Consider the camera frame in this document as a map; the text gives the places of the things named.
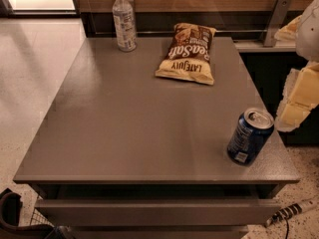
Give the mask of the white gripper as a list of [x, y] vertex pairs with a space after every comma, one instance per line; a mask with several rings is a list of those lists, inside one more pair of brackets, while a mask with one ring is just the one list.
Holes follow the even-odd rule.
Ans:
[[[291, 20], [274, 35], [277, 41], [294, 41], [296, 53], [308, 61], [319, 61], [319, 0], [313, 0], [302, 15]], [[300, 127], [319, 105], [319, 63], [308, 63], [287, 76], [283, 99], [276, 112], [275, 127], [290, 132]]]

